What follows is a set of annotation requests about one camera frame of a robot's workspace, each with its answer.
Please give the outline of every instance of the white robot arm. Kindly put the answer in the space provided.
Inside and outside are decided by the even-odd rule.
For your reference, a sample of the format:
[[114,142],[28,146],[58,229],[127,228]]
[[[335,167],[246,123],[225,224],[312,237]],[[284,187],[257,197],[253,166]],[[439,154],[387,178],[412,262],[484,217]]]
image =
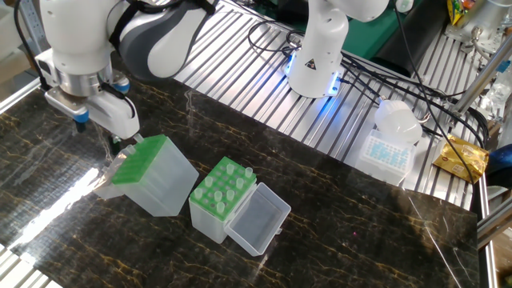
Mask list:
[[338,89],[333,89],[333,84],[342,70],[341,50],[349,31],[346,16],[361,22],[371,21],[382,14],[388,0],[309,0],[308,3],[306,34],[301,49],[292,55],[286,69],[288,83],[305,97],[336,95]]
[[[186,62],[198,32],[218,0],[171,0],[152,6],[138,0],[52,0],[41,2],[42,22],[52,49],[36,57],[53,87],[49,104],[77,123],[89,118],[122,139],[138,132],[130,83],[112,70],[116,50],[129,71],[145,81],[174,76]],[[310,0],[302,49],[290,64],[289,83],[312,98],[326,95],[340,70],[347,15],[370,21],[388,0]]]
[[36,57],[53,87],[49,104],[77,123],[89,118],[122,139],[139,130],[137,111],[124,97],[128,79],[112,70],[118,51],[129,71],[145,81],[180,71],[217,0],[173,0],[152,6],[136,0],[41,1],[51,49]]

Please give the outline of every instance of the blue object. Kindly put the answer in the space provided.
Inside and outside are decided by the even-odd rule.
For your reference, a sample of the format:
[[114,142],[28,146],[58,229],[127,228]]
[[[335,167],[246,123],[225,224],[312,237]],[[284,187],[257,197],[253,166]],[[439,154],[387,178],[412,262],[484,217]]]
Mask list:
[[512,144],[489,154],[489,163],[487,164],[486,173],[492,174],[505,168],[512,168]]
[[82,115],[74,116],[73,119],[78,123],[85,123],[89,121],[89,111],[85,112]]
[[290,62],[288,63],[288,66],[286,66],[286,68],[285,68],[286,75],[288,75],[290,73],[290,68],[291,68],[291,65],[294,62],[294,60],[295,60],[295,52],[293,52],[292,55],[290,56]]
[[113,84],[112,87],[123,94],[128,93],[128,91],[130,90],[129,83],[126,85]]
[[406,158],[401,158],[400,162],[398,163],[399,166],[404,166],[406,164]]
[[502,61],[499,66],[496,68],[496,71],[499,73],[503,73],[510,66],[510,60]]
[[381,154],[379,155],[378,159],[382,161],[389,160],[388,158],[391,156],[391,152],[388,151],[388,149],[381,150]]
[[393,153],[393,156],[391,156],[391,162],[390,162],[390,165],[392,165],[392,166],[396,166],[397,161],[398,161],[399,159],[400,159],[400,153],[398,153],[398,152]]
[[486,177],[488,186],[512,189],[512,144],[489,154]]
[[378,159],[378,155],[380,154],[383,147],[384,145],[382,143],[375,144],[373,147],[371,147],[370,157]]
[[339,72],[336,71],[334,73],[334,75],[332,76],[332,79],[330,80],[329,94],[331,94],[331,95],[336,95],[337,94],[338,87],[341,84],[338,81],[338,75],[339,75]]

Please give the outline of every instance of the marble surface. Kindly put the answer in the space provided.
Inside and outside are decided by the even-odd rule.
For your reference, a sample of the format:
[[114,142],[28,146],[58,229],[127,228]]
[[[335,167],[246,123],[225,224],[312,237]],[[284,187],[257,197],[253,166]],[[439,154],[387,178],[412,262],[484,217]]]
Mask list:
[[0,115],[0,243],[67,287],[478,287],[476,216],[321,154],[176,81],[132,80],[145,137],[165,134],[200,173],[228,156],[290,204],[253,258],[195,230],[188,203],[153,218],[89,182],[111,161],[38,91]]

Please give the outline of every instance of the black cable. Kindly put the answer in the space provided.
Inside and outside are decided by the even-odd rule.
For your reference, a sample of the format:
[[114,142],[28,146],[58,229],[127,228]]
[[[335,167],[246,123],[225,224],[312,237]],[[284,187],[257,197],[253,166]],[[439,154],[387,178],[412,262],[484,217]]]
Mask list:
[[288,44],[290,45],[296,45],[292,40],[291,40],[291,35],[293,34],[297,34],[297,35],[301,35],[301,36],[304,36],[304,31],[302,30],[290,30],[288,31],[288,33],[286,33],[286,41],[288,42]]
[[287,51],[293,51],[293,50],[296,50],[297,48],[292,48],[292,47],[283,47],[281,49],[267,49],[267,48],[263,48],[261,46],[258,46],[256,45],[251,39],[250,39],[250,36],[252,35],[252,33],[254,33],[256,31],[257,28],[259,28],[261,25],[263,24],[270,24],[270,23],[276,23],[277,21],[275,20],[265,20],[265,21],[261,21],[257,24],[254,24],[250,29],[249,29],[249,33],[247,35],[247,40],[249,41],[249,45],[253,48],[257,48],[257,49],[260,49],[260,50],[263,50],[263,51],[269,51],[269,52],[287,52]]
[[[378,69],[378,70],[381,70],[382,72],[385,72],[387,73],[383,68],[381,68],[380,66],[377,66],[371,62],[365,62],[366,65],[369,65],[369,66],[372,66],[373,68],[375,69]],[[388,75],[388,74],[382,74],[382,73],[379,73],[377,71],[372,71],[372,70],[368,70],[369,71],[369,74],[376,74],[378,76],[381,76],[383,78],[389,78],[389,79],[393,79],[393,80],[399,80],[401,82],[408,82],[410,84],[413,84],[413,85],[419,85],[418,82],[415,82],[415,81],[411,81],[409,79],[406,79],[406,78],[400,78],[400,77],[396,77],[396,76],[393,76],[393,75]],[[432,93],[427,93],[429,96],[432,96],[432,97],[453,97],[453,96],[457,96],[457,95],[460,95],[460,94],[464,94],[466,91],[461,91],[461,92],[457,92],[457,93],[454,93],[454,94],[445,94],[444,92],[438,90],[438,89],[435,89],[435,88],[430,88],[428,86],[426,86],[426,88],[428,90],[431,90]]]
[[[458,100],[457,99],[450,99],[449,102],[451,104],[457,104]],[[480,113],[478,110],[476,110],[475,108],[472,108],[470,107],[467,112],[477,121],[477,124],[478,124],[478,127],[480,127],[480,129],[482,130],[482,134],[484,135],[484,139],[487,140],[489,139],[489,127],[488,127],[488,122],[487,122],[487,119],[484,115],[482,115],[482,113]]]
[[405,30],[403,28],[402,20],[400,19],[400,14],[398,13],[397,3],[396,3],[395,0],[393,0],[392,2],[393,2],[393,6],[394,6],[394,13],[395,13],[395,15],[397,17],[397,21],[398,21],[398,26],[400,27],[400,31],[402,32],[403,41],[404,41],[404,43],[406,45],[407,56],[409,57],[410,64],[412,65],[413,71],[416,74],[416,78],[418,78],[418,82],[419,82],[419,85],[421,87],[421,92],[424,93],[425,98],[427,100],[426,101],[426,107],[428,108],[428,110],[430,112],[430,116],[434,120],[435,125],[437,126],[437,128],[439,128],[439,131],[441,132],[441,134],[444,137],[444,139],[446,140],[446,142],[450,145],[450,147],[454,150],[454,152],[457,155],[457,157],[461,160],[462,164],[466,168],[466,171],[467,171],[468,175],[470,176],[471,184],[474,185],[473,175],[471,174],[470,168],[468,167],[468,165],[466,164],[466,161],[464,161],[464,158],[460,155],[460,153],[457,152],[457,150],[455,149],[454,144],[452,144],[452,142],[448,139],[448,136],[446,135],[446,132],[442,129],[441,124],[439,124],[439,121],[436,119],[436,117],[434,115],[434,111],[432,110],[432,107],[430,105],[430,101],[428,101],[429,99],[427,98],[426,93],[425,93],[425,87],[423,86],[422,78],[419,76],[418,70],[416,69],[416,65],[414,64],[412,53],[410,52],[410,49],[409,49],[409,44],[407,43],[406,32],[405,32]]
[[425,133],[432,134],[432,135],[435,135],[438,137],[442,137],[441,134],[439,134],[438,132],[432,130],[431,128],[429,128],[427,126],[422,125],[422,129],[423,129],[423,132],[425,132]]
[[[350,55],[346,54],[346,53],[343,53],[343,57],[344,58],[347,58],[349,59],[352,63],[356,64],[358,66],[358,68],[360,70],[363,70],[365,71],[365,73],[368,73],[370,74],[371,71],[369,71],[366,67],[364,67],[363,65],[361,65],[357,60],[355,60],[354,58],[352,58]],[[457,120],[458,122],[460,122],[461,124],[463,124],[477,139],[480,147],[485,147],[485,142],[480,138],[480,135],[477,133],[477,131],[471,126],[469,125],[467,122],[465,122],[464,120],[462,120],[459,116],[453,114],[451,111],[449,111],[448,109],[446,109],[445,107],[437,104],[436,102],[432,102],[431,100],[429,100],[428,98],[425,98],[419,94],[416,94],[415,92],[411,91],[411,90],[407,90],[405,89],[404,87],[401,87],[399,85],[396,85],[395,83],[392,83],[388,80],[386,80],[385,78],[382,78],[380,76],[377,76],[377,75],[372,75],[370,74],[371,76],[373,76],[374,78],[376,78],[377,80],[379,80],[380,82],[383,82],[385,83],[386,85],[388,86],[391,86],[397,90],[400,90],[401,92],[404,92],[404,93],[407,93],[413,97],[416,97],[422,101],[425,101],[425,102],[429,102],[431,105],[433,105],[434,107],[440,109],[442,112],[448,114],[450,117],[452,117],[453,119]]]
[[377,101],[375,101],[372,97],[370,97],[368,94],[366,94],[361,88],[357,87],[355,85],[355,83],[352,83],[350,81],[347,81],[347,80],[344,80],[344,79],[341,79],[341,78],[340,78],[340,82],[341,83],[346,83],[346,84],[349,84],[349,85],[353,86],[357,91],[359,91],[361,93],[361,95],[367,97],[370,101],[372,101],[373,104],[377,104],[377,106],[379,105],[379,103]]
[[364,82],[363,80],[360,79],[359,75],[356,75],[355,72],[353,72],[351,69],[349,69],[349,67],[343,65],[343,63],[341,63],[342,66],[347,70],[349,71],[349,73],[351,73],[356,81],[358,81],[359,83],[361,83],[365,88],[367,88],[371,93],[373,93],[375,96],[377,97],[380,97],[379,93],[377,91],[375,91],[372,87],[370,87],[370,85],[366,84],[366,82]]
[[50,85],[48,85],[48,82],[46,82],[45,77],[42,75],[41,68],[35,61],[34,53],[32,53],[32,50],[29,47],[29,44],[26,42],[25,35],[23,35],[22,28],[19,25],[19,5],[22,0],[16,0],[14,3],[14,24],[16,25],[16,30],[18,31],[19,37],[22,39],[23,46],[25,47],[26,53],[29,55],[29,60],[32,62],[32,66],[34,66],[36,72],[38,72],[39,75],[39,81],[41,82],[41,90],[48,91],[51,89]]
[[108,92],[110,94],[112,94],[113,96],[115,96],[116,98],[118,99],[121,99],[121,100],[124,100],[126,103],[128,103],[128,106],[130,107],[131,109],[131,117],[135,117],[135,107],[134,105],[131,103],[130,100],[128,100],[128,98],[123,94],[121,93],[120,91],[116,90],[115,88],[112,87],[111,84],[107,83],[107,82],[102,82],[100,84],[100,87],[105,91],[105,92]]
[[[382,73],[379,73],[379,72],[375,72],[375,71],[372,71],[372,70],[367,70],[365,67],[364,67],[364,70],[365,72],[367,72],[370,76],[372,77],[379,77],[379,78],[384,78],[384,79],[391,79],[391,80],[395,80],[395,81],[400,81],[400,82],[406,82],[406,83],[409,83],[409,84],[412,84],[412,85],[415,85],[415,86],[418,86],[419,83],[418,82],[415,82],[415,81],[411,81],[409,79],[404,79],[404,78],[400,78],[400,77],[396,77],[396,76],[393,76],[393,75],[387,75],[387,74],[382,74]],[[456,94],[450,94],[450,95],[447,95],[445,94],[444,92],[442,92],[441,90],[439,89],[435,89],[435,88],[431,88],[431,87],[428,87],[428,86],[425,86],[425,88],[429,91],[427,92],[427,94],[431,97],[436,97],[436,98],[451,98],[453,96],[457,96],[457,95],[460,95],[460,94],[464,94],[465,91],[462,91],[462,92],[458,92]]]

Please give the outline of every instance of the green object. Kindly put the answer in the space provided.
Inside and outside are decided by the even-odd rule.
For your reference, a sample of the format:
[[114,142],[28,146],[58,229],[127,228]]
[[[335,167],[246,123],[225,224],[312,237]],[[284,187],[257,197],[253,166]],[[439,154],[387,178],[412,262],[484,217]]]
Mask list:
[[137,143],[135,153],[126,157],[126,160],[112,177],[112,183],[121,185],[139,182],[166,140],[167,136],[158,135],[144,138],[143,142]]
[[384,43],[398,28],[396,15],[392,9],[386,9],[381,16],[370,22],[351,20],[349,33],[343,49],[364,59],[370,59],[382,48]]
[[[232,174],[228,174],[228,166],[230,166],[230,170],[233,169]],[[243,179],[244,183],[237,188],[237,181],[240,182],[240,179]],[[224,157],[194,190],[190,200],[220,221],[224,221],[255,183],[255,174],[251,173],[249,177],[246,177],[244,167],[228,157]]]

